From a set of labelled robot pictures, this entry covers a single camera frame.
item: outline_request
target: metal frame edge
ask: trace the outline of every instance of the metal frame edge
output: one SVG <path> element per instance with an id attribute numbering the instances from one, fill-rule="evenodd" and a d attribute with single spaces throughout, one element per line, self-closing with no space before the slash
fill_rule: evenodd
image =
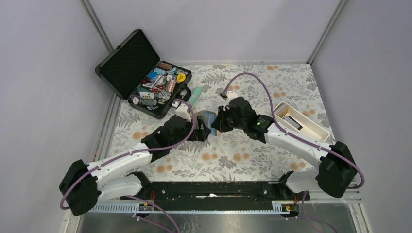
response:
<path id="1" fill-rule="evenodd" d="M 327 36 L 330 33 L 330 30 L 333 28 L 333 26 L 335 25 L 336 20 L 338 19 L 339 15 L 341 14 L 343 8 L 345 7 L 345 5 L 347 4 L 349 0 L 340 0 L 338 6 L 336 7 L 335 11 L 332 14 L 332 17 L 330 18 L 329 22 L 327 23 L 327 26 L 325 28 L 325 30 L 322 33 L 321 38 L 319 39 L 318 43 L 315 46 L 315 49 L 313 50 L 312 54 L 310 55 L 309 59 L 306 61 L 306 63 L 312 65 L 316 56 L 319 53 L 319 50 L 321 49 L 321 47 L 323 46 Z"/>

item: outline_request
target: table surface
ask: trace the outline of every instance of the table surface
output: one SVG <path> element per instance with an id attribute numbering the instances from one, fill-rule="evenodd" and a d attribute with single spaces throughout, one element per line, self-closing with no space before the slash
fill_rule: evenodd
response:
<path id="1" fill-rule="evenodd" d="M 224 100 L 219 96 L 229 80 L 242 72 L 258 75 L 267 86 L 276 106 L 285 101 L 331 133 L 324 105 L 310 65 L 189 65 L 192 71 L 188 86 L 203 91 L 194 111 L 217 112 Z M 256 113 L 270 115 L 264 89 L 252 76 L 243 75 L 229 90 L 248 100 Z M 173 108 L 163 119 L 155 119 L 122 102 L 109 156 L 125 151 L 152 133 L 175 114 Z M 143 171 L 150 181 L 275 181 L 287 171 L 304 171 L 313 167 L 303 159 L 279 147 L 249 139 L 241 130 L 218 133 L 206 142 L 184 142 L 149 165 L 127 171 Z"/>

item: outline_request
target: case handle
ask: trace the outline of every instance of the case handle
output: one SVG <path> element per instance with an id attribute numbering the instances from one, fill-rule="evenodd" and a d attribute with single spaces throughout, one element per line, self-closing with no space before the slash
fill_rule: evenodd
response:
<path id="1" fill-rule="evenodd" d="M 192 91 L 190 88 L 188 88 L 188 86 L 185 86 L 185 90 L 186 90 L 186 94 L 185 96 L 183 96 L 182 100 L 183 101 L 188 101 L 190 96 L 192 95 Z"/>

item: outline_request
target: cable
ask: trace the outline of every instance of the cable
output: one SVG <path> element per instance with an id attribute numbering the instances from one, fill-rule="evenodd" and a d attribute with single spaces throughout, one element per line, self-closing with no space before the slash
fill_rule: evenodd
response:
<path id="1" fill-rule="evenodd" d="M 322 222 L 322 223 L 330 226 L 336 233 L 338 232 L 338 229 L 336 229 L 330 222 L 328 222 L 328 221 L 326 221 L 326 220 L 323 220 L 323 219 L 321 219 L 321 218 L 316 218 L 316 217 L 308 217 L 308 218 L 309 218 L 310 220 L 312 220 L 312 221 Z M 290 221 L 290 220 L 303 220 L 303 219 L 307 220 L 305 217 L 288 217 L 288 218 L 286 218 L 286 219 L 285 219 L 285 218 L 277 218 L 277 219 L 275 219 L 275 220 L 287 220 L 287 221 Z"/>
<path id="2" fill-rule="evenodd" d="M 180 99 L 177 99 L 177 100 L 175 100 L 175 101 L 180 102 L 180 103 L 184 103 L 184 104 L 188 107 L 192 118 L 195 119 L 195 114 L 194 114 L 193 109 L 192 109 L 192 107 L 191 107 L 191 105 L 190 105 L 189 103 L 187 103 L 186 101 L 180 100 Z M 130 153 L 130 152 L 127 152 L 127 153 L 121 154 L 121 155 L 119 155 L 119 156 L 116 156 L 116 157 L 114 157 L 114 158 L 111 158 L 111 159 L 109 159 L 108 161 L 102 163 L 102 164 L 101 164 L 101 167 L 104 167 L 104 166 L 106 166 L 106 165 L 109 164 L 109 163 L 112 163 L 112 162 L 114 162 L 114 161 L 116 161 L 116 160 L 118 160 L 118 159 L 121 159 L 121 158 L 123 158 L 123 157 L 125 157 L 125 156 L 127 156 L 127 155 L 131 155 L 131 154 L 134 154 L 134 153 L 140 153 L 140 152 L 146 152 L 146 151 L 168 150 L 168 149 L 172 149 L 172 148 L 174 148 L 174 147 L 177 147 L 177 146 L 179 146 L 180 144 L 182 144 L 183 142 L 185 142 L 185 141 L 190 137 L 190 135 L 193 133 L 194 125 L 195 125 L 195 124 L 194 124 L 194 120 L 192 120 L 192 128 L 190 129 L 189 134 L 188 134 L 184 139 L 182 139 L 180 142 L 178 142 L 178 143 L 175 143 L 175 144 L 173 144 L 173 145 L 171 145 L 171 146 L 167 146 L 167 147 L 149 148 L 149 149 L 138 149 L 138 150 L 132 151 L 131 153 Z M 101 167 L 96 166 L 96 167 L 92 168 L 91 170 L 89 170 L 88 172 L 86 172 L 85 174 L 83 174 L 80 178 L 78 178 L 78 179 L 70 186 L 70 188 L 66 191 L 66 193 L 63 195 L 63 198 L 62 198 L 61 201 L 60 201 L 60 208 L 61 208 L 62 210 L 67 210 L 67 209 L 70 208 L 69 206 L 64 206 L 64 201 L 66 200 L 66 198 L 67 198 L 67 196 L 70 194 L 70 192 L 76 187 L 76 185 L 77 185 L 78 183 L 80 183 L 80 181 L 82 181 L 86 176 L 88 176 L 88 175 L 91 174 L 92 172 L 100 169 Z M 171 219 L 170 215 L 168 215 L 165 211 L 163 211 L 163 212 L 166 214 L 166 216 L 168 216 L 168 217 L 170 218 L 170 220 L 173 222 L 173 224 L 175 224 L 175 227 L 176 227 L 176 229 L 177 229 L 177 232 L 179 233 L 180 230 L 179 230 L 179 228 L 177 227 L 175 221 L 174 221 L 173 219 Z"/>
<path id="3" fill-rule="evenodd" d="M 299 136 L 297 136 L 297 135 L 295 135 L 295 134 L 292 134 L 291 132 L 286 131 L 282 126 L 280 126 L 279 123 L 276 121 L 276 118 L 275 118 L 275 114 L 274 114 L 274 111 L 273 111 L 272 97 L 271 97 L 271 95 L 270 95 L 270 93 L 269 93 L 269 90 L 268 90 L 268 88 L 266 87 L 266 85 L 263 83 L 263 81 L 262 81 L 258 76 L 256 76 L 255 74 L 252 74 L 252 73 L 249 73 L 249 72 L 244 72 L 244 73 L 240 73 L 240 74 L 236 75 L 235 77 L 233 77 L 233 78 L 229 81 L 229 83 L 227 84 L 227 86 L 225 87 L 225 89 L 224 89 L 223 92 L 226 93 L 227 90 L 229 89 L 229 86 L 231 85 L 231 83 L 232 83 L 236 78 L 238 78 L 239 76 L 245 75 L 245 74 L 246 74 L 246 75 L 251 75 L 251 76 L 253 76 L 254 78 L 256 78 L 256 79 L 260 82 L 260 84 L 263 86 L 263 88 L 265 89 L 266 94 L 268 95 L 268 98 L 269 98 L 269 104 L 270 104 L 271 114 L 272 114 L 272 118 L 273 118 L 274 124 L 279 128 L 279 130 L 281 130 L 281 131 L 284 132 L 284 133 L 287 133 L 287 134 L 290 135 L 291 137 L 293 137 L 293 138 L 295 138 L 295 139 L 297 139 L 297 140 L 299 140 L 299 141 L 301 141 L 301 142 L 303 142 L 303 143 L 306 143 L 306 144 L 308 144 L 308 145 L 310 145 L 310 146 L 312 146 L 312 147 L 315 147 L 316 149 L 321 149 L 321 150 L 323 150 L 323 151 L 326 151 L 326 152 L 328 152 L 328 153 L 331 153 L 331 154 L 335 155 L 336 157 L 342 159 L 343 161 L 345 161 L 345 162 L 348 163 L 349 165 L 351 165 L 351 166 L 359 173 L 359 175 L 360 175 L 360 184 L 358 184 L 357 186 L 354 186 L 354 187 L 348 187 L 347 189 L 357 189 L 357 188 L 362 187 L 362 186 L 365 184 L 365 176 L 363 175 L 362 171 L 358 168 L 358 166 L 356 166 L 353 162 L 349 161 L 348 159 L 346 159 L 345 157 L 341 156 L 340 154 L 338 154 L 338 153 L 336 153 L 336 152 L 334 152 L 334 151 L 331 151 L 331 150 L 329 150 L 329 149 L 327 149 L 327 148 L 324 148 L 324 147 L 320 147 L 319 145 L 316 145 L 315 143 L 309 142 L 309 141 L 307 141 L 307 140 L 305 140 L 305 139 L 303 139 L 303 138 L 301 138 L 301 137 L 299 137 Z"/>
<path id="4" fill-rule="evenodd" d="M 153 225 L 156 225 L 156 226 L 158 226 L 158 227 L 160 227 L 160 228 L 162 228 L 162 229 L 164 229 L 164 230 L 166 230 L 166 231 L 168 231 L 168 232 L 176 233 L 176 232 L 174 232 L 174 231 L 172 231 L 172 230 L 170 230 L 170 229 L 168 229 L 168 228 L 166 228 L 166 227 L 158 224 L 157 222 L 150 221 L 150 220 L 145 219 L 145 218 L 143 218 L 143 217 L 138 217 L 138 216 L 133 216 L 133 217 L 137 218 L 138 221 L 139 221 L 139 220 L 143 220 L 143 221 L 145 221 L 145 222 L 152 223 Z"/>
<path id="5" fill-rule="evenodd" d="M 177 226 L 177 223 L 173 220 L 173 218 L 172 218 L 164 209 L 160 208 L 160 206 L 158 206 L 158 205 L 156 205 L 156 204 L 154 204 L 154 203 L 151 203 L 151 202 L 149 202 L 149 201 L 146 201 L 146 200 L 137 198 L 137 197 L 135 197 L 135 196 L 130 196 L 130 195 L 128 195 L 128 196 L 126 196 L 126 197 L 127 197 L 127 198 L 131 198 L 131 199 L 134 199 L 134 200 L 142 201 L 142 202 L 147 203 L 147 204 L 149 204 L 149 205 L 151 205 L 151 206 L 153 206 L 153 207 L 156 207 L 157 209 L 159 209 L 160 211 L 162 211 L 162 212 L 166 215 L 166 217 L 168 217 L 168 218 L 170 219 L 170 221 L 173 223 L 174 227 L 176 228 L 177 233 L 180 233 L 180 229 L 179 229 L 179 227 Z M 167 229 L 167 228 L 164 227 L 164 226 L 161 226 L 161 228 L 166 229 L 167 231 L 170 232 L 170 230 Z"/>
<path id="6" fill-rule="evenodd" d="M 308 217 L 308 216 L 306 215 L 304 203 L 305 203 L 306 194 L 308 194 L 308 192 L 309 192 L 309 191 L 305 191 L 305 193 L 304 193 L 304 195 L 303 195 L 303 198 L 302 198 L 302 212 L 303 212 L 303 216 L 304 216 L 304 217 L 300 217 L 300 218 L 301 218 L 301 219 L 306 219 L 306 221 L 308 221 L 308 223 L 310 224 L 310 226 L 311 226 L 315 231 L 317 231 L 317 232 L 319 232 L 319 233 L 322 233 L 322 231 L 319 230 L 317 227 L 315 227 L 315 225 L 314 225 L 310 220 L 315 220 L 315 221 L 320 221 L 320 222 L 326 223 L 327 225 L 329 225 L 329 226 L 337 233 L 338 230 L 337 230 L 332 224 L 330 224 L 329 222 L 327 222 L 327 221 L 325 221 L 325 220 L 323 220 L 323 219 L 320 219 L 320 218 Z"/>

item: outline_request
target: yellow label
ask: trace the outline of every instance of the yellow label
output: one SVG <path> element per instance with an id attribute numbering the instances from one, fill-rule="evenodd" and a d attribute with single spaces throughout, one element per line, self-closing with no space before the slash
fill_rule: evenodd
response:
<path id="1" fill-rule="evenodd" d="M 186 79 L 186 75 L 184 73 L 180 73 L 177 75 L 177 81 L 183 82 Z"/>

